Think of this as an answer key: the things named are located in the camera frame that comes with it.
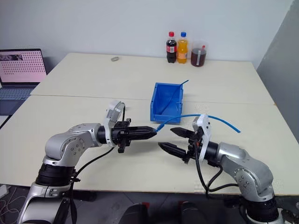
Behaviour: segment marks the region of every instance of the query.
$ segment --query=robotic arm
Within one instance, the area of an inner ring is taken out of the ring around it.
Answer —
[[[118,152],[123,153],[132,140],[149,139],[157,134],[148,126],[129,127],[131,119],[117,121],[124,107],[121,101],[114,101],[107,109],[103,126],[76,125],[47,141],[43,164],[31,185],[18,224],[65,222],[71,203],[68,192],[71,183],[76,181],[75,166],[86,149],[102,144],[118,145]]]
[[[273,175],[269,167],[238,146],[209,141],[211,126],[207,115],[196,117],[193,129],[194,132],[180,127],[171,129],[176,135],[189,139],[187,152],[167,142],[159,143],[159,146],[185,163],[188,163],[190,158],[196,159],[195,150],[198,150],[200,161],[205,159],[211,166],[221,166],[237,182],[247,218],[252,223],[282,224],[283,219],[274,199]]]

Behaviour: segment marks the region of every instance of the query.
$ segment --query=blue plastic bin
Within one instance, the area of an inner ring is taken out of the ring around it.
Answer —
[[[150,103],[150,120],[162,123],[182,114],[183,85],[156,83]],[[170,123],[177,124],[181,118]]]

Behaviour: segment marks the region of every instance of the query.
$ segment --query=white table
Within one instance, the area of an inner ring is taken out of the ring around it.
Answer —
[[[0,126],[4,123],[4,121],[8,118],[8,116],[0,116]]]
[[[274,102],[250,62],[206,61],[201,68],[166,58],[68,54],[32,95],[151,100],[156,82],[184,84],[184,101],[269,104]]]
[[[30,186],[42,164],[48,138],[67,131],[80,123],[102,122],[111,99],[86,97],[31,96],[0,130],[0,182]],[[150,100],[124,100],[126,117],[131,126],[148,125]],[[236,144],[256,159],[265,162],[274,175],[276,194],[298,195],[299,145],[274,105],[189,103],[183,114],[209,113],[223,118],[242,132],[237,134],[219,121],[211,120],[212,141]],[[193,118],[182,119],[181,126],[191,129]],[[171,142],[187,148],[187,140],[169,131],[166,125],[149,140],[134,141],[125,153],[111,154],[88,166],[81,174],[76,189],[124,190],[153,192],[194,192],[198,189],[195,162],[185,165],[179,158],[164,152],[158,142]],[[108,146],[88,149],[80,158],[77,169],[108,150]],[[204,162],[202,172],[208,181],[217,168]],[[214,186],[233,182],[222,174]],[[222,193],[239,193],[232,187]]]

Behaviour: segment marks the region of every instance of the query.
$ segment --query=black cable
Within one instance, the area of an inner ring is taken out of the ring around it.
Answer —
[[[239,214],[243,218],[243,220],[246,222],[246,224],[251,224],[250,220],[247,218],[247,215],[246,215],[246,208],[242,204],[240,204],[240,206],[239,206]]]
[[[108,153],[110,153],[112,150],[114,149],[114,147],[112,147],[109,151],[105,152],[104,154],[94,158],[93,160],[90,160],[88,163],[86,163],[83,167],[81,167],[78,172],[76,172],[76,174],[74,175],[73,179],[74,181],[76,180],[77,176],[82,172],[83,169],[85,169],[89,164],[93,163],[94,161],[102,158],[103,156],[107,155]],[[73,194],[73,188],[74,188],[74,183],[71,183],[71,187],[69,190],[69,197],[70,197],[70,207],[71,207],[71,221],[73,224],[76,224],[77,222],[77,208],[74,202],[74,194]]]
[[[207,191],[207,186],[206,186],[206,183],[204,181],[204,178],[202,177],[202,174],[201,174],[201,170],[200,170],[200,164],[199,164],[199,155],[198,155],[198,146],[197,144],[199,145],[200,142],[194,142],[194,149],[195,149],[195,163],[196,163],[196,169],[197,169],[197,173],[198,173],[198,176],[199,176],[199,179],[200,179],[200,182],[201,182],[201,185],[204,187],[204,189]]]
[[[125,121],[125,111],[126,111],[126,106],[123,107],[123,111],[122,111],[122,121]]]
[[[206,195],[207,195],[207,197],[209,197],[209,192],[215,192],[215,191],[218,191],[218,190],[220,190],[220,189],[227,188],[227,187],[238,187],[238,186],[239,186],[239,185],[236,184],[236,183],[228,183],[228,184],[224,184],[224,185],[222,185],[222,186],[219,186],[219,187],[210,189],[211,184],[212,184],[212,183],[216,180],[216,178],[223,172],[223,167],[222,167],[220,164],[219,164],[219,168],[220,168],[220,170],[218,171],[218,173],[216,173],[216,174],[211,178],[211,180],[209,181],[208,186],[206,186],[205,181],[204,181],[204,179],[203,179],[203,177],[202,177],[202,173],[201,173],[201,170],[200,170],[200,164],[199,164],[198,145],[200,145],[200,142],[195,141],[193,145],[194,145],[194,149],[195,149],[195,163],[196,163],[196,169],[197,169],[197,172],[198,172],[198,176],[199,176],[200,182],[201,182],[202,186],[204,187],[204,189],[206,190]]]

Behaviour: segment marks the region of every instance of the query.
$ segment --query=blue tube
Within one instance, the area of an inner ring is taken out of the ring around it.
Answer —
[[[157,129],[156,129],[156,132],[160,131],[164,125],[166,125],[167,123],[169,123],[171,120],[175,119],[175,118],[185,118],[185,117],[197,117],[197,116],[200,116],[201,114],[185,114],[185,115],[181,115],[181,116],[177,116],[177,117],[174,117],[174,118],[171,118],[167,121],[165,121],[164,123],[160,124]],[[223,119],[220,119],[218,117],[215,117],[215,116],[210,116],[209,115],[209,118],[212,118],[212,119],[215,119],[215,120],[218,120],[218,121],[221,121],[223,122],[224,124],[230,126],[232,129],[234,129],[236,132],[240,133],[241,131],[236,128],[235,126],[233,126],[232,124],[228,123],[227,121],[223,120]]]

